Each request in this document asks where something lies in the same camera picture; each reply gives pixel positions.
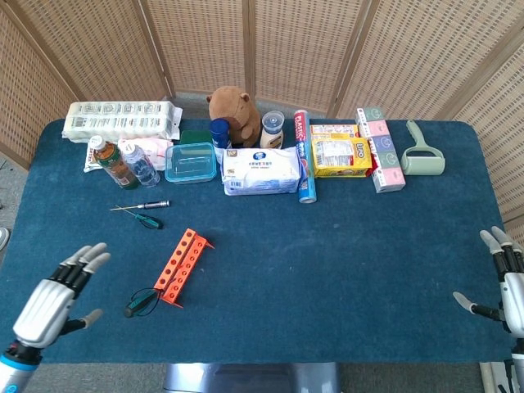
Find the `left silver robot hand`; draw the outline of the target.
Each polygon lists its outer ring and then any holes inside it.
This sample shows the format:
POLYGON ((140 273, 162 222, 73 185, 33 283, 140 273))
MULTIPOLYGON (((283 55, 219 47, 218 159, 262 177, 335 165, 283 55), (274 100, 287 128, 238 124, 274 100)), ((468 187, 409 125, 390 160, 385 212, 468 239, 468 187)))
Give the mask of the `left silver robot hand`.
POLYGON ((111 257, 107 244, 83 246, 40 281, 17 318, 13 331, 23 346, 45 349, 60 336, 88 328, 102 315, 101 309, 77 319, 71 308, 89 279, 111 257))

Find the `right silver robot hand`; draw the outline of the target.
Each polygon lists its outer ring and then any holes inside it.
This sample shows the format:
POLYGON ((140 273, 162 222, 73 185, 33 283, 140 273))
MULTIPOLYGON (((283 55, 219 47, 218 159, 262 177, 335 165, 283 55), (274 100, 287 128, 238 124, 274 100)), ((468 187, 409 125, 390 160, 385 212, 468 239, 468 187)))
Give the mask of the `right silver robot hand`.
POLYGON ((464 294, 454 291, 453 297, 466 311, 504 325, 517 339, 523 338, 523 247, 502 229, 492 226, 481 230, 481 240, 490 250, 501 293, 498 309, 479 305, 464 294))

